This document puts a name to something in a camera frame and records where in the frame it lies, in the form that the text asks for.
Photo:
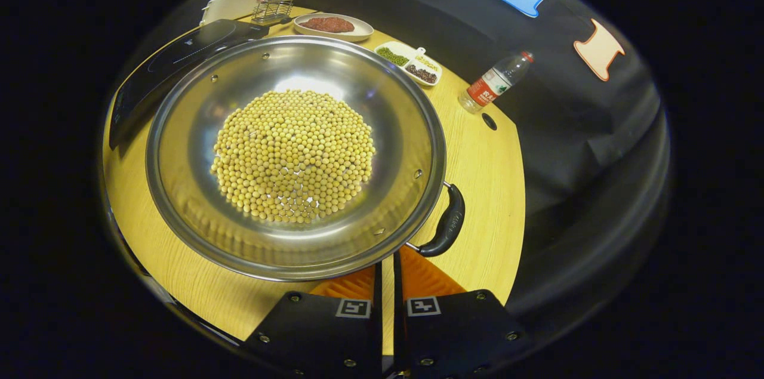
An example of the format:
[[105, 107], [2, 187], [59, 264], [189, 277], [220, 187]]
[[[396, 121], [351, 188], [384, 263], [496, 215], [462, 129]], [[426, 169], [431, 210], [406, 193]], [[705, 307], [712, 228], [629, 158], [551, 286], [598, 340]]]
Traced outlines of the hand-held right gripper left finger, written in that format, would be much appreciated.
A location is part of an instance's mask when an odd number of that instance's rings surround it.
[[381, 267], [285, 292], [245, 347], [289, 378], [379, 378]]

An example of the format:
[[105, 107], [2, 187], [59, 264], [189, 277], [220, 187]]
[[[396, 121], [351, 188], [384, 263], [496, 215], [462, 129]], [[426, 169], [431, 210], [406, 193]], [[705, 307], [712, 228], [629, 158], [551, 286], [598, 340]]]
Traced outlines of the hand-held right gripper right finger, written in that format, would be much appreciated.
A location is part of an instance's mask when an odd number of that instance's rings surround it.
[[394, 255], [397, 378], [489, 378], [526, 354], [526, 328], [488, 289], [467, 291], [412, 248]]

